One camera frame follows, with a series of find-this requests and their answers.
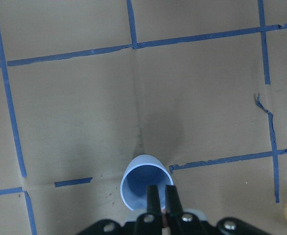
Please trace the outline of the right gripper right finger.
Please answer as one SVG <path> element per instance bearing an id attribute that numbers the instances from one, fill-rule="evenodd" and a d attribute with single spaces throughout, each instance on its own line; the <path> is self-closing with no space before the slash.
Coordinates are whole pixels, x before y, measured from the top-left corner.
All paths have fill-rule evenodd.
<path id="1" fill-rule="evenodd" d="M 168 220 L 180 217 L 183 214 L 183 207 L 180 202 L 178 191 L 174 185 L 166 185 L 166 217 Z"/>

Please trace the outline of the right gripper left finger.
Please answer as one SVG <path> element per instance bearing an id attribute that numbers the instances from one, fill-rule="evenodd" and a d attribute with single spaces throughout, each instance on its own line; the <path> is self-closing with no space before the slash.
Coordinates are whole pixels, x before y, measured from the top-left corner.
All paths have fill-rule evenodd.
<path id="1" fill-rule="evenodd" d="M 156 185 L 148 186 L 146 189 L 146 195 L 147 206 L 143 219 L 155 220 L 162 218 L 158 187 Z"/>

